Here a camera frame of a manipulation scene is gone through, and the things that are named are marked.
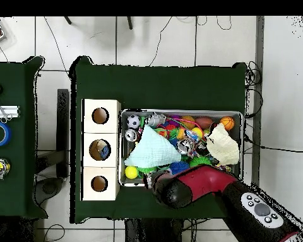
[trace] hole in box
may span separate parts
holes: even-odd
[[[96,192],[103,192],[108,187],[108,180],[104,176],[96,176],[91,181],[91,187]]]
[[[109,119],[109,113],[105,108],[96,108],[92,112],[92,120],[96,124],[105,124]]]
[[[111,154],[110,144],[103,139],[94,140],[90,144],[89,153],[92,159],[95,159],[96,161],[104,161]]]

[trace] blue object in hole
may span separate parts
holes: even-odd
[[[109,148],[108,148],[108,146],[105,146],[101,150],[100,156],[101,156],[102,160],[104,160],[108,155],[109,155]]]

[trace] toy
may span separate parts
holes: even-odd
[[[183,139],[183,138],[185,138],[185,129],[184,128],[181,127],[179,129],[179,132],[177,133],[176,138],[177,139]]]
[[[203,137],[203,132],[200,130],[200,128],[195,127],[192,129],[192,131],[195,132],[200,139]]]
[[[182,121],[182,123],[184,124],[184,126],[186,128],[188,128],[189,130],[192,130],[194,128],[195,124],[192,124],[191,122],[195,122],[195,119],[192,116],[189,116],[189,115],[183,116],[182,120],[189,121],[189,122]]]
[[[124,136],[126,137],[128,142],[134,142],[138,140],[138,133],[133,129],[128,129]]]
[[[210,134],[210,128],[207,128],[203,131],[203,137],[207,137]]]
[[[231,130],[235,126],[234,119],[229,116],[222,118],[220,120],[220,122],[223,124],[223,126],[225,127],[225,130],[227,130],[227,131]]]
[[[186,169],[189,168],[189,164],[186,163],[185,161],[179,161],[177,163],[171,163],[169,166],[172,175],[176,175],[177,173],[180,173]]]
[[[137,129],[140,126],[140,118],[137,115],[132,115],[127,118],[127,125],[129,128]]]
[[[161,136],[164,136],[165,138],[167,138],[168,134],[167,131],[163,128],[156,128],[156,133],[160,134]]]
[[[195,122],[202,128],[202,129],[206,129],[209,128],[210,125],[213,123],[212,119],[209,117],[200,117],[200,118],[196,118]]]
[[[157,127],[159,124],[164,124],[165,121],[166,116],[164,114],[159,115],[156,112],[145,118],[145,124],[149,125],[150,127]]]
[[[194,157],[189,162],[190,167],[194,167],[194,166],[201,165],[201,164],[211,165],[212,163],[209,160],[209,158],[207,158],[207,157]]]
[[[200,141],[199,143],[197,143],[197,145],[195,145],[196,149],[195,151],[201,155],[201,156],[207,156],[209,155],[209,150],[206,148],[206,145],[204,144],[204,142]]]
[[[171,118],[173,118],[174,120],[178,119],[178,118],[181,118],[181,116],[178,116],[178,115],[173,115],[171,116]],[[178,122],[175,122],[174,120],[169,120],[169,124],[170,125],[174,125],[175,127],[178,127],[180,126]]]
[[[184,134],[185,134],[186,137],[193,139],[195,142],[197,142],[199,140],[198,135],[193,131],[185,130]]]
[[[134,166],[127,166],[124,170],[126,177],[129,179],[135,179],[138,176],[138,170]]]
[[[182,155],[188,155],[188,156],[190,156],[193,153],[194,141],[192,139],[186,137],[183,140],[180,140],[176,144],[176,149]]]

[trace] green table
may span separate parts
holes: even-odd
[[[157,204],[151,191],[121,187],[115,201],[81,201],[81,99],[113,99],[121,108],[231,110],[245,112],[244,64],[234,67],[96,66],[88,57],[72,64],[71,213],[74,222],[88,217],[219,218],[225,213],[212,194],[186,208]]]
[[[46,217],[33,201],[35,174],[35,97],[34,81],[43,65],[42,57],[30,57],[23,63],[0,62],[2,106],[20,106],[21,116],[7,123],[12,138],[0,147],[0,158],[11,163],[4,180],[0,180],[0,216]]]

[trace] orange ball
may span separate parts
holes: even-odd
[[[183,120],[188,120],[190,122],[185,122],[183,120],[181,120],[181,123],[184,124],[184,126],[186,128],[188,128],[189,130],[192,130],[193,128],[195,128],[195,124],[192,124],[191,122],[195,122],[195,119],[192,116],[183,116],[182,117]]]
[[[220,122],[224,125],[225,130],[229,131],[235,126],[235,121],[233,118],[226,116],[220,120]]]

